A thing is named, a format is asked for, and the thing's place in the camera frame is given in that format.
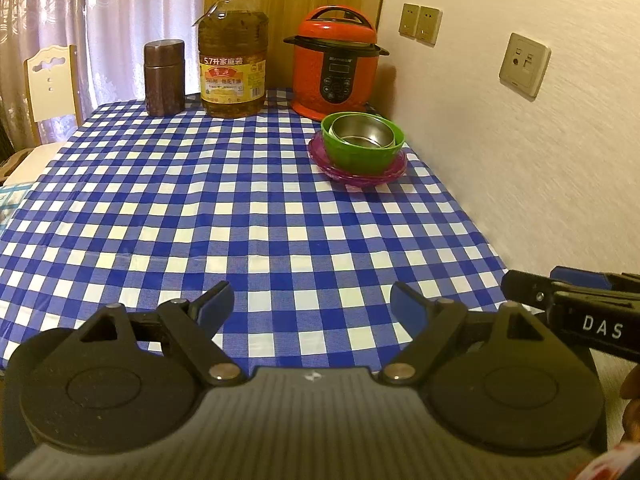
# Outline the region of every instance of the thermos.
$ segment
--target thermos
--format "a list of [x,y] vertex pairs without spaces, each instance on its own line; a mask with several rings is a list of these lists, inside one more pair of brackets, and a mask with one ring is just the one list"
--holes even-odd
[[146,111],[164,117],[184,110],[184,41],[158,40],[145,45]]

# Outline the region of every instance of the outlet plate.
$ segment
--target outlet plate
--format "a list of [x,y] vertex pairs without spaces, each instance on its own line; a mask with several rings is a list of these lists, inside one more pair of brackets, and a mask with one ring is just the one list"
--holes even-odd
[[441,20],[442,11],[440,9],[433,9],[433,7],[420,7],[418,24],[415,29],[415,39],[425,41],[430,44],[436,44]]
[[409,36],[412,38],[415,34],[415,26],[418,23],[418,14],[420,13],[420,6],[412,4],[404,4],[402,6],[402,16],[400,17],[400,29],[398,32],[402,36]]
[[523,94],[536,97],[550,57],[549,47],[514,32],[502,61],[500,79]]

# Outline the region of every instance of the table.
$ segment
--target table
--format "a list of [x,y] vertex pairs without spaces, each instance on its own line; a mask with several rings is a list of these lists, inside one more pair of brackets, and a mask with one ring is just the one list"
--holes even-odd
[[494,310],[504,265],[418,156],[405,148],[388,186],[333,183],[306,152],[319,124],[289,99],[271,91],[238,120],[198,98],[171,118],[140,101],[99,107],[0,237],[2,366],[103,304],[153,309],[224,279],[236,307],[214,340],[245,370],[379,370],[410,339],[387,306],[396,280]]

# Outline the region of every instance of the stacked bowls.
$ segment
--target stacked bowls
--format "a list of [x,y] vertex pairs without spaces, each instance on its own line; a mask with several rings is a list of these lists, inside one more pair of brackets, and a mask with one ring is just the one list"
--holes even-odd
[[359,112],[340,112],[322,120],[329,159],[354,175],[380,175],[404,144],[404,133],[391,121]]

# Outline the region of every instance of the gray ribbed surface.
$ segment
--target gray ribbed surface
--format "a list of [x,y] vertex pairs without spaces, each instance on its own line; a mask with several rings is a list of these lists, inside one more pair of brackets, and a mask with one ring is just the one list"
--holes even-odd
[[247,384],[209,392],[170,437],[116,456],[39,447],[12,479],[565,480],[592,456],[499,456],[440,428],[408,388],[364,368],[260,368]]

